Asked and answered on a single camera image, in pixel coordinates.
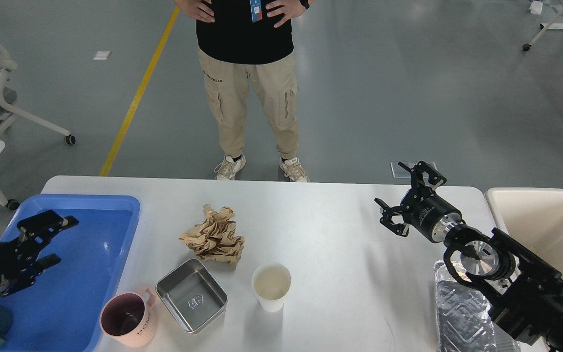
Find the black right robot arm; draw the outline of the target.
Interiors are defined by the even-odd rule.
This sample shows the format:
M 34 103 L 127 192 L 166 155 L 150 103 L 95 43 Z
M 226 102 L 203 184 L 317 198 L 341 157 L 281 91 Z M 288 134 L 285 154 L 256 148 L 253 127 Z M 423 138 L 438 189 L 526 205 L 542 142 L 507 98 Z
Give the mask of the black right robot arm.
M 397 206 L 380 206 L 380 223 L 406 237 L 413 227 L 445 246 L 445 267 L 457 283 L 478 290 L 490 304 L 490 319 L 512 339 L 533 345 L 540 338 L 563 352 L 563 277 L 559 270 L 503 230 L 487 236 L 436 193 L 447 179 L 429 163 L 399 162 L 411 187 Z

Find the person's right hand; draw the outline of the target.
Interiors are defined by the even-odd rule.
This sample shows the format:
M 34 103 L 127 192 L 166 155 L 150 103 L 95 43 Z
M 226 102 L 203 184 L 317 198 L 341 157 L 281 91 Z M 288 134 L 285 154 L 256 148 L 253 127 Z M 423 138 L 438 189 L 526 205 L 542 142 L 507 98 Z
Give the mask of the person's right hand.
M 180 12 L 199 22 L 211 23 L 215 21 L 212 10 L 212 0 L 174 0 Z

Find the person's left hand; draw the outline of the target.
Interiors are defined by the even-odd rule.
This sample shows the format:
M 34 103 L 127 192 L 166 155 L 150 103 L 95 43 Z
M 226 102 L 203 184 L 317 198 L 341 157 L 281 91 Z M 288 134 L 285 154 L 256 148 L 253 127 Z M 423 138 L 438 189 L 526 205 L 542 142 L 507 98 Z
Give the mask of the person's left hand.
M 283 26 L 293 18 L 302 16 L 310 9 L 313 0 L 274 0 L 268 3 L 264 8 L 267 10 L 266 15 L 269 18 L 281 16 L 275 23 L 274 27 Z

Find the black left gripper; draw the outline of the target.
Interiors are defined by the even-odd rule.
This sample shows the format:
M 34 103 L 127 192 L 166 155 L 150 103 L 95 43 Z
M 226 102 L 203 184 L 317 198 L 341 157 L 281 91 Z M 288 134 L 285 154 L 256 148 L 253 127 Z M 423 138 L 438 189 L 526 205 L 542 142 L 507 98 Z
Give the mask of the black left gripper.
M 62 217 L 54 210 L 18 222 L 18 239 L 0 242 L 0 297 L 31 287 L 45 270 L 60 263 L 56 254 L 35 261 L 35 245 L 48 245 L 57 234 L 79 223 L 74 216 Z

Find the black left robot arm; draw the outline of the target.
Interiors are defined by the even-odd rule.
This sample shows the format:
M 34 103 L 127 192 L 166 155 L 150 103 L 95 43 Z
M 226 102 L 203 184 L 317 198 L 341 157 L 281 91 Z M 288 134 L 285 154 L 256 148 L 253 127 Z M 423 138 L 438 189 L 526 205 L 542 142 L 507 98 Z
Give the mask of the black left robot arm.
M 60 256 L 40 253 L 64 230 L 80 224 L 74 216 L 60 216 L 47 210 L 17 223 L 16 238 L 0 241 L 0 297 L 6 298 L 27 289 L 50 267 L 61 262 Z

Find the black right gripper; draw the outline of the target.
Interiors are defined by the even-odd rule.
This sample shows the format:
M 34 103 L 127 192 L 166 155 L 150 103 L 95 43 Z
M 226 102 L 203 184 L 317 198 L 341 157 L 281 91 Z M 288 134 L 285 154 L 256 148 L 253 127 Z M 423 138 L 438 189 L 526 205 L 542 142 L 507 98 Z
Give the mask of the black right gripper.
M 402 199 L 402 205 L 395 207 L 388 206 L 381 198 L 374 198 L 380 206 L 379 222 L 403 238 L 409 235 L 411 225 L 432 243 L 444 242 L 448 232 L 463 223 L 462 212 L 433 191 L 447 182 L 446 177 L 422 160 L 398 162 L 398 166 L 410 174 L 411 189 Z M 394 223 L 394 217 L 401 217 L 404 222 Z

